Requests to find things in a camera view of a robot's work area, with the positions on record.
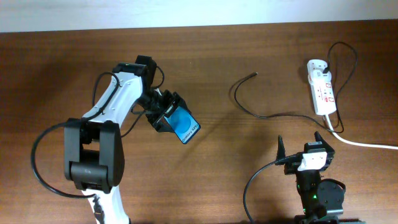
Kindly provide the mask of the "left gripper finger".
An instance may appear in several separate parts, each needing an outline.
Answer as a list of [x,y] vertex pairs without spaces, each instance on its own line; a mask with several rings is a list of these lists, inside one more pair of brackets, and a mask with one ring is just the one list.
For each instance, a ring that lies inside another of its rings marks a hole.
[[158,133],[171,133],[172,128],[170,127],[169,123],[165,120],[164,115],[160,115],[154,119],[152,122],[152,127]]
[[179,106],[181,108],[183,108],[184,110],[186,110],[189,114],[191,114],[192,112],[188,109],[188,106],[185,102],[185,100],[175,91],[173,92],[173,97],[174,97],[174,102],[173,104],[175,106]]

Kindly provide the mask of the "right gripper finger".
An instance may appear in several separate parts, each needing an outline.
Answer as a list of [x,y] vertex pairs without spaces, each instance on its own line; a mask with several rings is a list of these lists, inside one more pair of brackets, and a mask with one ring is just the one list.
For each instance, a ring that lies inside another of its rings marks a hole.
[[283,162],[284,159],[286,158],[285,155],[285,147],[284,147],[284,142],[282,139],[282,136],[279,135],[277,139],[277,155],[276,155],[276,160],[279,162]]
[[334,153],[335,150],[322,138],[322,136],[320,135],[320,133],[318,131],[316,131],[314,133],[315,136],[315,140],[316,142],[321,142],[322,146],[326,149],[327,153]]

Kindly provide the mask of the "blue screen smartphone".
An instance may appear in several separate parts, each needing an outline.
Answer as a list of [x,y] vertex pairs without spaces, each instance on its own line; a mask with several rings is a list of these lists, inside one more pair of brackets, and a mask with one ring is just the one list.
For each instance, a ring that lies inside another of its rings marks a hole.
[[183,144],[187,144],[201,129],[194,117],[181,106],[169,117],[165,117],[165,120]]

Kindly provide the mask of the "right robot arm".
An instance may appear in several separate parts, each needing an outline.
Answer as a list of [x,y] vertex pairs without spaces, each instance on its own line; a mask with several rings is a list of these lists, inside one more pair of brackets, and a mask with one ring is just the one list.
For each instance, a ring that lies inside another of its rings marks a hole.
[[343,214],[346,186],[335,179],[324,179],[321,173],[330,167],[335,150],[314,133],[314,142],[304,144],[302,152],[285,155],[282,136],[278,136],[277,162],[284,166],[285,175],[296,176],[296,189],[302,202],[303,214],[295,223],[338,223]]

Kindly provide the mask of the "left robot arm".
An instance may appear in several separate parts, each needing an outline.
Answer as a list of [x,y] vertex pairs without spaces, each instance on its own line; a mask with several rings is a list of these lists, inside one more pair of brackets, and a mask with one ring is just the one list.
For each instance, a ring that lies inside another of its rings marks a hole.
[[111,83],[81,119],[70,118],[64,129],[65,177],[88,199],[97,223],[130,223],[119,185],[124,173],[121,126],[133,107],[143,107],[159,133],[174,133],[187,144],[200,130],[185,100],[176,92],[153,86],[159,67],[140,55],[134,63],[119,63]]

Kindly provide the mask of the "white USB charger plug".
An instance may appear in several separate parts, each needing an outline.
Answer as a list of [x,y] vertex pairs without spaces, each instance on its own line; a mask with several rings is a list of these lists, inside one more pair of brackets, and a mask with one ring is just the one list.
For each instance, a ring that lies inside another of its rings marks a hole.
[[315,85],[316,83],[330,83],[331,73],[324,73],[323,70],[311,70],[308,74],[309,84]]

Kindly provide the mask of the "white power strip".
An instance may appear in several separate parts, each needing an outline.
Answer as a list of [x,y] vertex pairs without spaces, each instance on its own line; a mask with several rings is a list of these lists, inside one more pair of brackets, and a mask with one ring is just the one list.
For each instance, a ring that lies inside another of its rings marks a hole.
[[[324,73],[330,72],[327,70],[327,63],[320,59],[312,59],[307,63],[308,73],[311,70],[323,70]],[[311,85],[312,99],[315,114],[324,116],[332,114],[336,111],[335,97],[333,88],[330,83],[316,83]]]

